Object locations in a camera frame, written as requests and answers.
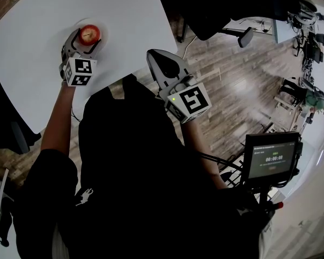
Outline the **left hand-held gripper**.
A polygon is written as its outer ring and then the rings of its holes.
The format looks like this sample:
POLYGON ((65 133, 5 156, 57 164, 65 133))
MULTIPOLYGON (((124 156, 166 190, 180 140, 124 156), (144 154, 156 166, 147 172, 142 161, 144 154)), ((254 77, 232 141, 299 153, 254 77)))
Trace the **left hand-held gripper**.
MULTIPOLYGON (((74 46, 74 42, 79 33, 80 28, 74 30, 67 38, 61 51, 62 63, 59 66, 61 78, 68 86, 72 87, 86 86, 95 74, 97 68, 97 61, 95 59, 83 58, 76 52, 77 48, 74 46)), ((92 47, 88 51, 84 51, 83 54, 87 56, 96 55, 99 48, 98 45, 101 42, 101 39, 97 40, 92 47)))

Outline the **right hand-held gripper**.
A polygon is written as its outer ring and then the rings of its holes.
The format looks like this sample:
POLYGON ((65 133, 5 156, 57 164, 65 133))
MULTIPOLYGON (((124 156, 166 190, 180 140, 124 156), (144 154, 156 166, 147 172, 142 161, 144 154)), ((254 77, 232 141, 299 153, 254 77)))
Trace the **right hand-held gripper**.
POLYGON ((203 83, 197 82, 187 63, 165 50, 150 49, 146 60, 163 105, 182 124, 195 119, 212 105, 203 83))

